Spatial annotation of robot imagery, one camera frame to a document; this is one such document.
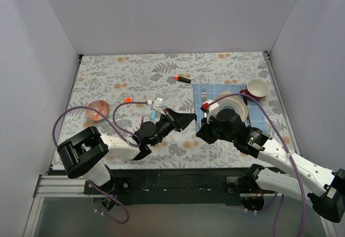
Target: white wall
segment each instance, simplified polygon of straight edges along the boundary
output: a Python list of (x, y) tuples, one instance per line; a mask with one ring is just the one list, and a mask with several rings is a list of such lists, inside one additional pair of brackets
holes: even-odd
[(79, 54), (271, 50), (297, 0), (49, 0)]
[(298, 0), (272, 64), (302, 155), (345, 169), (345, 0)]
[(21, 236), (78, 56), (47, 0), (0, 0), (0, 235)]

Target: orange bowl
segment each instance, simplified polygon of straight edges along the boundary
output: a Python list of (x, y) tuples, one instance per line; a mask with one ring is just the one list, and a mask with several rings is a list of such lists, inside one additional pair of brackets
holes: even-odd
[[(88, 107), (98, 110), (100, 113), (102, 113), (106, 117), (109, 116), (110, 105), (106, 101), (102, 101), (102, 100), (93, 101), (88, 105)], [(101, 115), (89, 109), (86, 110), (86, 116), (92, 121), (101, 121), (104, 119)]]

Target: white plate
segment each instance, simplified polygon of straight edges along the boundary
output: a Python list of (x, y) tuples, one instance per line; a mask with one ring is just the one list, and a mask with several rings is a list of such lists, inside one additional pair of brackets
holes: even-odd
[[(230, 92), (223, 92), (221, 95), (217, 96), (215, 100), (218, 100), (220, 97), (226, 94), (231, 94)], [(224, 98), (217, 102), (219, 104), (219, 110), (226, 108), (233, 109), (240, 117), (242, 122), (246, 121), (248, 115), (248, 108), (246, 104), (237, 96), (231, 96)]]

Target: floral tablecloth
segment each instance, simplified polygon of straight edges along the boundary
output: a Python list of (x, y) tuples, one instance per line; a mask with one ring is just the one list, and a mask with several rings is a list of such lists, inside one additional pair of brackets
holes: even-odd
[[(192, 84), (176, 81), (174, 76), (177, 75), (190, 78), (192, 84), (247, 83), (254, 78), (266, 81), (270, 93), (263, 99), (264, 108), (288, 147), (295, 150), (261, 52), (84, 56), (69, 107), (105, 100), (113, 111), (127, 97), (145, 101), (159, 96), (163, 98), (165, 107), (191, 113), (194, 111)], [(143, 110), (148, 118), (149, 106), (123, 106), (116, 120), (120, 126), (134, 132), (140, 126)], [(107, 122), (93, 123), (87, 119), (85, 110), (74, 110), (65, 117), (59, 143), (89, 126), (97, 126), (101, 133), (115, 135)], [(105, 158), (103, 162), (111, 169), (242, 168), (252, 163), (271, 166), (241, 154), (231, 143), (217, 141), (212, 145), (206, 144), (195, 136), (194, 122), (181, 133), (173, 131), (151, 150), (152, 154), (140, 161)], [(64, 169), (57, 153), (54, 154), (52, 168)]]

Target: blue placemat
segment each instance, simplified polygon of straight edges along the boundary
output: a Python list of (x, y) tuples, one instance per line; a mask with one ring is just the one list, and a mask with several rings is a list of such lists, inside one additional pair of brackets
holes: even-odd
[[(229, 91), (231, 93), (239, 93), (241, 90), (245, 89), (246, 85), (221, 85), (216, 83), (195, 83), (193, 85), (194, 94), (194, 111), (197, 115), (196, 121), (196, 132), (199, 131), (201, 127), (201, 119), (204, 117), (204, 113), (200, 110), (203, 103), (201, 100), (201, 89), (206, 89), (206, 99), (213, 100), (215, 97), (219, 96), (222, 92)], [(248, 100), (248, 111), (250, 122), (252, 127), (259, 128), (265, 132), (268, 132), (265, 115), (260, 110), (260, 108), (252, 101)]]

